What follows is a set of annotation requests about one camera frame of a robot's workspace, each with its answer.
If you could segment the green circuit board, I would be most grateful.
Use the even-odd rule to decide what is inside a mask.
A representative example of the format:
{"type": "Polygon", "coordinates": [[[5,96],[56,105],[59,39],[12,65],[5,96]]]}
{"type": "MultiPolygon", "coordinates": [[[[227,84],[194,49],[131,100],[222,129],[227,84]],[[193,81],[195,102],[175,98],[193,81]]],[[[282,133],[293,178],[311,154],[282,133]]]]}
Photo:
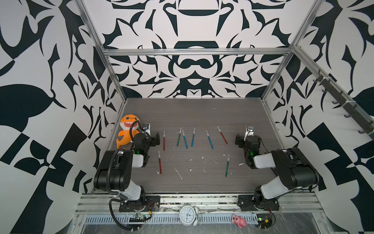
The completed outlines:
{"type": "Polygon", "coordinates": [[[274,214],[269,213],[268,215],[265,216],[259,216],[258,217],[258,224],[256,225],[257,228],[262,229],[262,230],[267,230],[271,228],[276,222],[276,217],[274,214]]]}

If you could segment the blue knife right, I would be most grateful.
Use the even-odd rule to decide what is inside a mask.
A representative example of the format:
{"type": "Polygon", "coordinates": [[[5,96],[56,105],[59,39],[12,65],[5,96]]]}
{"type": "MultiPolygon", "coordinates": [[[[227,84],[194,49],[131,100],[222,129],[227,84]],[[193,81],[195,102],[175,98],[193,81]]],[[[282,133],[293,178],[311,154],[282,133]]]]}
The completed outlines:
{"type": "Polygon", "coordinates": [[[207,138],[209,140],[209,144],[210,144],[211,149],[214,149],[208,130],[206,130],[206,135],[207,135],[207,138]]]}

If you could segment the pink pig toy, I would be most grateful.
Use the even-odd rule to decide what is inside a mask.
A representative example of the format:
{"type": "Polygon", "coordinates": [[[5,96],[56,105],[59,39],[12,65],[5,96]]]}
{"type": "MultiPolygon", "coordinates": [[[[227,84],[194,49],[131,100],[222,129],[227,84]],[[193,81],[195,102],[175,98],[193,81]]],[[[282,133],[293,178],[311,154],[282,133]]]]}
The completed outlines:
{"type": "Polygon", "coordinates": [[[232,223],[237,225],[239,229],[247,226],[245,219],[235,214],[232,216],[232,223]]]}

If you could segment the blue knife left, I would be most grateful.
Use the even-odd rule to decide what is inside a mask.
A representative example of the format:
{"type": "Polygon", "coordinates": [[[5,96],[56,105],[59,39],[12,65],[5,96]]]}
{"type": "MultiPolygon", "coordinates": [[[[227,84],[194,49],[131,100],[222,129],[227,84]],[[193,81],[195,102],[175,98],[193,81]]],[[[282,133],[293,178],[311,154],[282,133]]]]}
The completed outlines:
{"type": "Polygon", "coordinates": [[[186,149],[188,149],[187,139],[186,139],[185,132],[184,132],[183,129],[182,129],[182,135],[183,135],[183,138],[184,138],[184,143],[185,143],[186,149]]]}

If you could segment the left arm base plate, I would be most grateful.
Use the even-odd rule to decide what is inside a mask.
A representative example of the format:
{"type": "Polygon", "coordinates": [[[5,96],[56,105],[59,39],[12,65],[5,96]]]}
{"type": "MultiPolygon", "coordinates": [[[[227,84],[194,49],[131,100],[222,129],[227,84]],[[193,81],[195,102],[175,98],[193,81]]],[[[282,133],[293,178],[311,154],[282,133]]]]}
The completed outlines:
{"type": "Polygon", "coordinates": [[[137,201],[121,202],[119,212],[148,212],[159,210],[160,196],[141,197],[137,201]]]}

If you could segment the green knife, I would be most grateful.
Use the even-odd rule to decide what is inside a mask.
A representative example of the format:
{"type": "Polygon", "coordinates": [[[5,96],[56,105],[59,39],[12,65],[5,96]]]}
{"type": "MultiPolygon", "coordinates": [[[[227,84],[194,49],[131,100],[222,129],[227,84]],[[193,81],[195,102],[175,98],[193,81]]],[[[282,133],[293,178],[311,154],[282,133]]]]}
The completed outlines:
{"type": "Polygon", "coordinates": [[[226,171],[225,171],[225,177],[228,176],[228,170],[229,170],[229,162],[230,162],[230,154],[228,154],[227,157],[227,163],[226,163],[226,171]]]}
{"type": "Polygon", "coordinates": [[[182,127],[180,127],[179,132],[178,132],[178,140],[176,146],[179,146],[180,138],[181,138],[181,133],[182,133],[182,127]]]}

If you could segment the blue knife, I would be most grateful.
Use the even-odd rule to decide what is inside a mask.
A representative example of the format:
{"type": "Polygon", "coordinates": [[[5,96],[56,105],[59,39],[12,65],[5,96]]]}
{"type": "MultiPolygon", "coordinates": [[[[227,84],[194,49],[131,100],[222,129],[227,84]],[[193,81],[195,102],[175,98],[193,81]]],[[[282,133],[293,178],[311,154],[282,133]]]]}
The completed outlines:
{"type": "Polygon", "coordinates": [[[206,135],[207,135],[207,138],[209,140],[209,144],[210,144],[211,149],[214,149],[208,130],[206,130],[206,135]]]}
{"type": "Polygon", "coordinates": [[[185,132],[184,132],[183,129],[182,129],[182,135],[183,135],[183,138],[184,138],[184,143],[185,143],[186,149],[188,149],[187,139],[186,139],[185,132]]]}
{"type": "Polygon", "coordinates": [[[191,147],[193,147],[193,145],[194,145],[195,132],[196,132],[196,128],[193,129],[192,140],[191,140],[191,147]]]}

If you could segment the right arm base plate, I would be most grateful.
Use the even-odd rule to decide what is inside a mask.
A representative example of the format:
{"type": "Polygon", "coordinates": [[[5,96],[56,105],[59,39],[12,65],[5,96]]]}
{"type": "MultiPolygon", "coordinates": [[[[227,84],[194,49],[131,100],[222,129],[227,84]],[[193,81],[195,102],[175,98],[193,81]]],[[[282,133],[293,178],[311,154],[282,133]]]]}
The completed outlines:
{"type": "Polygon", "coordinates": [[[239,195],[237,205],[241,211],[278,211],[280,208],[277,199],[260,199],[254,195],[239,195]]]}

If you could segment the blue knife middle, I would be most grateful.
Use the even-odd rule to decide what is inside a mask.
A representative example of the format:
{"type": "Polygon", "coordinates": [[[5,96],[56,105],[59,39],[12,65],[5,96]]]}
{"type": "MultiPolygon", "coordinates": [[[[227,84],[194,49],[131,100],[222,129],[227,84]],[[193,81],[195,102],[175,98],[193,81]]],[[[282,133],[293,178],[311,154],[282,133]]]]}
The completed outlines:
{"type": "Polygon", "coordinates": [[[193,129],[192,140],[191,140],[191,147],[193,147],[193,145],[194,145],[195,132],[196,132],[196,128],[193,129]]]}

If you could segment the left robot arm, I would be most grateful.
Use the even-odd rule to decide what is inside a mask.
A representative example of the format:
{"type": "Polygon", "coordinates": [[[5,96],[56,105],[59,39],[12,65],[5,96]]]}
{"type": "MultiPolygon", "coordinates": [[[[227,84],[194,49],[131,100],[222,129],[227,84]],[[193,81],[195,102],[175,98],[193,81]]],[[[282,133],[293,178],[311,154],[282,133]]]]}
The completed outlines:
{"type": "Polygon", "coordinates": [[[120,201],[145,203],[145,190],[131,180],[133,168],[146,167],[151,147],[160,144],[160,134],[154,137],[139,133],[133,148],[106,151],[94,176],[94,188],[120,197],[120,201]]]}

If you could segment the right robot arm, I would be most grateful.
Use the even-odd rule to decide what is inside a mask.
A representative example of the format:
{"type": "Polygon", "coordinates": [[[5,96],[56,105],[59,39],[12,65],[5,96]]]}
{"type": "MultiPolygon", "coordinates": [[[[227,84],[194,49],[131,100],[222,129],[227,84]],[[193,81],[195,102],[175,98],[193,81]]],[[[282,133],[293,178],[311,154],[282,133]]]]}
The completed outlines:
{"type": "Polygon", "coordinates": [[[296,189],[313,189],[319,183],[316,169],[299,148],[278,149],[260,154],[261,139],[258,136],[235,137],[235,144],[243,149],[246,164],[251,169],[274,168],[276,177],[256,188],[255,203],[275,200],[296,189]]]}

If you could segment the orange shark plush toy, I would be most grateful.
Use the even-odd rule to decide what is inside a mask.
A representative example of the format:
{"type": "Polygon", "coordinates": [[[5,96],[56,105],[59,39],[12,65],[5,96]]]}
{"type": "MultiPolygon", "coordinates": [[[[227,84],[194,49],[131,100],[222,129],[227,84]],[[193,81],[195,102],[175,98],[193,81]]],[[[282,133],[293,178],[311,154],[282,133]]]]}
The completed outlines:
{"type": "Polygon", "coordinates": [[[121,121],[120,121],[120,127],[122,130],[119,132],[118,136],[122,137],[122,139],[116,140],[116,146],[117,149],[119,149],[121,146],[125,146],[128,143],[131,142],[131,136],[130,136],[130,128],[132,124],[136,121],[138,121],[139,118],[133,114],[125,115],[121,121]]]}

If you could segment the white alarm clock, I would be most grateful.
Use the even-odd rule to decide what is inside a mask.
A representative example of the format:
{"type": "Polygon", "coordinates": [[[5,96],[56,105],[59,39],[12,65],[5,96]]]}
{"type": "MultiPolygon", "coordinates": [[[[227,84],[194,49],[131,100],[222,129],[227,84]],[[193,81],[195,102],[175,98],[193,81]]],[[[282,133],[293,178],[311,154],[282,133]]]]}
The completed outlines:
{"type": "Polygon", "coordinates": [[[185,205],[179,211],[179,221],[185,226],[197,226],[199,210],[195,206],[185,205]]]}

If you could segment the wall hook rack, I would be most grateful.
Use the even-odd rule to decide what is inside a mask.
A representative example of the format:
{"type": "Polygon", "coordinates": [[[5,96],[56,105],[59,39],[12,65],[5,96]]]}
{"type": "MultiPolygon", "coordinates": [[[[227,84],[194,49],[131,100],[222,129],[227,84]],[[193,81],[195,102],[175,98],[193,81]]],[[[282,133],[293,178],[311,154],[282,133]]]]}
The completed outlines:
{"type": "Polygon", "coordinates": [[[374,119],[333,78],[323,74],[319,69],[314,83],[319,83],[323,87],[324,94],[332,96],[334,105],[345,110],[345,118],[352,118],[361,127],[361,130],[358,130],[359,134],[366,134],[374,140],[374,119]]]}

